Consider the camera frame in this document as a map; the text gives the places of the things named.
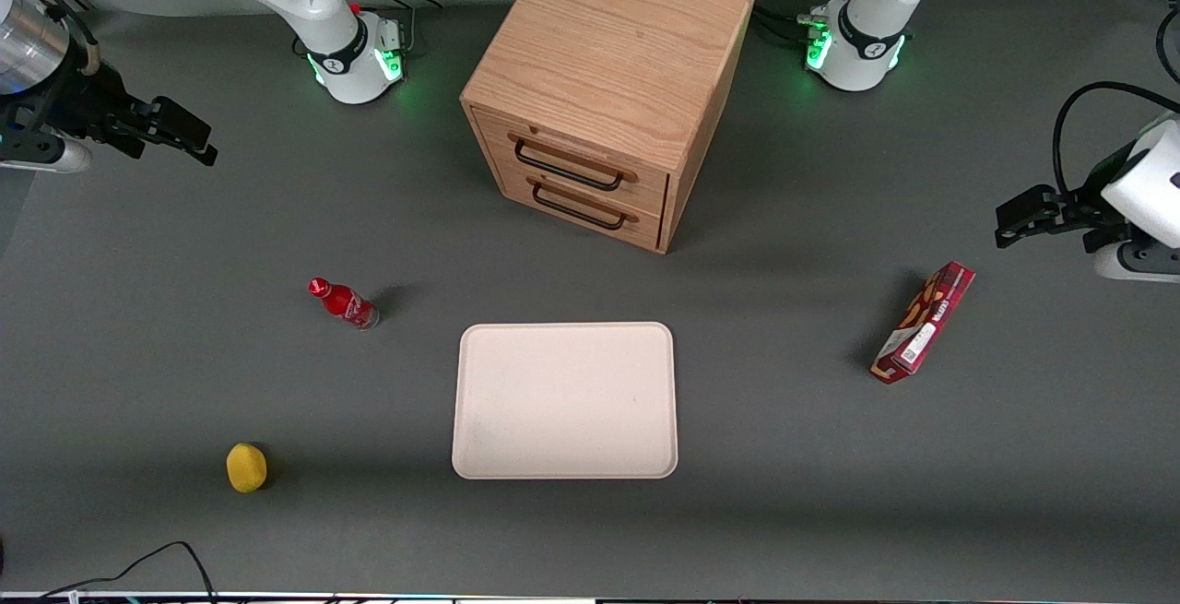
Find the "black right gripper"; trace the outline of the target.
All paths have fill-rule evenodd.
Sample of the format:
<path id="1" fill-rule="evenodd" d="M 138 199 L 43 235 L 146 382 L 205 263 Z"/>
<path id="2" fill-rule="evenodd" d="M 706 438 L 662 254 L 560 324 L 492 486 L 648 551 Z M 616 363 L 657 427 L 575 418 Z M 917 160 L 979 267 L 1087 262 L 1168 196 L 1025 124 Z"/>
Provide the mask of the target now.
<path id="1" fill-rule="evenodd" d="M 210 125 L 181 103 L 151 104 L 127 94 L 122 76 L 101 65 L 96 76 L 60 67 L 38 86 L 4 96 L 4 164 L 88 164 L 86 142 L 138 159 L 153 134 L 214 168 L 218 147 L 208 146 Z"/>

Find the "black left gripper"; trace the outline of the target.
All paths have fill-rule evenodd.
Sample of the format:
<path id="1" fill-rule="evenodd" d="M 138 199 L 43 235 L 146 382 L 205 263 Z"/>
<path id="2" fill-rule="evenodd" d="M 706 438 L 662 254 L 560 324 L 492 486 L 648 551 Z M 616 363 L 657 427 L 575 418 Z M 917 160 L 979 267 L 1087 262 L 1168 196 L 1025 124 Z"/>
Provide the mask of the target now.
<path id="1" fill-rule="evenodd" d="M 997 208 L 995 247 L 1011 247 L 1024 237 L 1025 226 L 1057 217 L 1055 234 L 1083 231 L 1087 254 L 1129 242 L 1129 222 L 1104 201 L 1102 188 L 1066 189 L 1058 196 L 1051 185 L 1037 184 Z"/>

